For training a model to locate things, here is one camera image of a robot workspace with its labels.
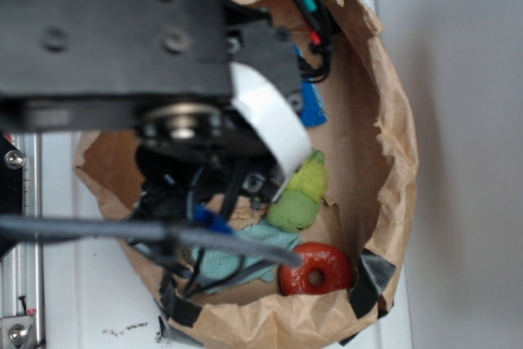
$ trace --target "red wire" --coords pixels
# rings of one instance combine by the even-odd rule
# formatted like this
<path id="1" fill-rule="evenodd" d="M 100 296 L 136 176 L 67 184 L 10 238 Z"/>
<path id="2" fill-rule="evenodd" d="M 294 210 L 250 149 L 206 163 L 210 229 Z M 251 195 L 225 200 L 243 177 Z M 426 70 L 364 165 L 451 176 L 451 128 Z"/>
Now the red wire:
<path id="1" fill-rule="evenodd" d="M 309 30 L 309 34 L 311 35 L 311 40 L 312 40 L 312 43 L 314 45 L 319 45 L 321 44 L 321 37 L 320 35 L 311 28 L 311 26 L 309 24 L 307 24 L 307 22 L 305 21 L 305 25 L 307 27 L 307 29 Z"/>

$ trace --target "red ring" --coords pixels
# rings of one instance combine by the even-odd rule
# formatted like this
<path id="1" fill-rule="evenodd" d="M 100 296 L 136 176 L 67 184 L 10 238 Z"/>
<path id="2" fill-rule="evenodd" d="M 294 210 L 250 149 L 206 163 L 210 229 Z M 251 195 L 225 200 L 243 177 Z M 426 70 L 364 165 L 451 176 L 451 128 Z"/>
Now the red ring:
<path id="1" fill-rule="evenodd" d="M 346 255 L 332 245 L 305 243 L 294 250 L 303 257 L 300 267 L 281 266 L 279 286 L 285 296 L 291 294 L 326 294 L 352 286 L 352 270 Z M 318 271 L 323 283 L 312 284 L 309 274 Z"/>

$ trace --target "black metal bracket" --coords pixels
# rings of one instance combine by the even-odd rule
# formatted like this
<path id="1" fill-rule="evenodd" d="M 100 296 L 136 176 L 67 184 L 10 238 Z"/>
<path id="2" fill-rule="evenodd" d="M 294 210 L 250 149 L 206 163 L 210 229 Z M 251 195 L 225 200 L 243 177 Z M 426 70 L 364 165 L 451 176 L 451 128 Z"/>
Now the black metal bracket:
<path id="1" fill-rule="evenodd" d="M 24 205 L 24 156 L 0 136 L 0 214 L 22 214 Z M 16 245 L 0 239 L 0 260 Z"/>

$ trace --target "blue fabric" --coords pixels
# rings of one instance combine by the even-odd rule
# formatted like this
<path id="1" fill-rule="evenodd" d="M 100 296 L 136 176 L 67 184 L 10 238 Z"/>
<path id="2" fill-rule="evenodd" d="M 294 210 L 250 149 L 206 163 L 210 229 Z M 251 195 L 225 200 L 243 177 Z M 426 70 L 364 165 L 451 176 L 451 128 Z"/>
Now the blue fabric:
<path id="1" fill-rule="evenodd" d="M 294 51 L 301 56 L 302 53 L 297 46 Z M 325 113 L 324 99 L 318 90 L 318 87 L 311 82 L 302 82 L 303 110 L 300 114 L 300 120 L 305 127 L 316 127 L 328 120 Z"/>
<path id="2" fill-rule="evenodd" d="M 256 241 L 258 243 L 277 245 L 281 248 L 288 250 L 293 249 L 300 241 L 300 235 L 296 233 L 287 233 L 278 229 L 275 226 L 270 225 L 266 218 L 263 218 L 259 224 L 247 226 L 242 230 L 237 230 L 236 235 L 244 240 Z M 191 250 L 191 258 L 193 261 L 198 257 L 199 248 L 193 248 Z M 233 273 L 238 267 L 239 258 L 235 254 L 227 253 L 225 251 L 208 250 L 205 252 L 203 257 L 200 272 L 207 278 L 219 280 L 227 277 Z M 246 257 L 245 267 L 251 266 L 256 262 L 259 262 L 259 257 Z M 241 281 L 241 284 L 254 280 L 256 278 L 264 280 L 265 282 L 271 282 L 274 280 L 272 274 L 273 267 L 267 267 L 259 270 Z M 210 289 L 208 293 L 219 292 L 220 289 Z"/>

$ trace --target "green plush toy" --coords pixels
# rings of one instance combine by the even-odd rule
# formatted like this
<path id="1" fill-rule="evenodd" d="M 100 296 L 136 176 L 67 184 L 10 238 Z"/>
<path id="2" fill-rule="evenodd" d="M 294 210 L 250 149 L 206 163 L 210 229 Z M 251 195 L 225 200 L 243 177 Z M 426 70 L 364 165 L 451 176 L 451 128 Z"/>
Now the green plush toy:
<path id="1" fill-rule="evenodd" d="M 298 232 L 311 226 L 329 185 L 325 154 L 316 150 L 294 173 L 278 201 L 267 212 L 267 221 L 286 232 Z"/>

